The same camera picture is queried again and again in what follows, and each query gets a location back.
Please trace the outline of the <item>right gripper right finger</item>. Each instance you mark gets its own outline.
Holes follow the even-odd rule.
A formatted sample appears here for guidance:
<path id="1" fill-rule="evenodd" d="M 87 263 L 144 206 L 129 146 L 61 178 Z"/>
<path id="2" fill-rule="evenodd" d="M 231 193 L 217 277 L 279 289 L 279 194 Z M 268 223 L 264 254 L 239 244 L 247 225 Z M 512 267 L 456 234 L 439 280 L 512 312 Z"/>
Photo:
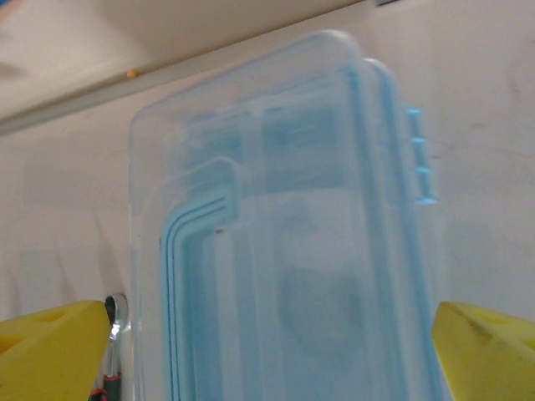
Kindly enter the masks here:
<path id="1" fill-rule="evenodd" d="M 441 302 L 431 333 L 453 399 L 534 399 L 534 322 Z"/>

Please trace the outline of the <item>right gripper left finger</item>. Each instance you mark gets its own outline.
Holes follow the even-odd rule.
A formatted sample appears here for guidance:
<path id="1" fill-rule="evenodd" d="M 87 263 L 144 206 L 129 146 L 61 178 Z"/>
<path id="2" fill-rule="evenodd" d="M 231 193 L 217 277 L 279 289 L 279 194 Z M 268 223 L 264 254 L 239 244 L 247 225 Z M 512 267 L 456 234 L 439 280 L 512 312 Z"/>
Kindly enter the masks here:
<path id="1" fill-rule="evenodd" d="M 110 332 L 102 301 L 1 322 L 2 400 L 86 400 Z"/>

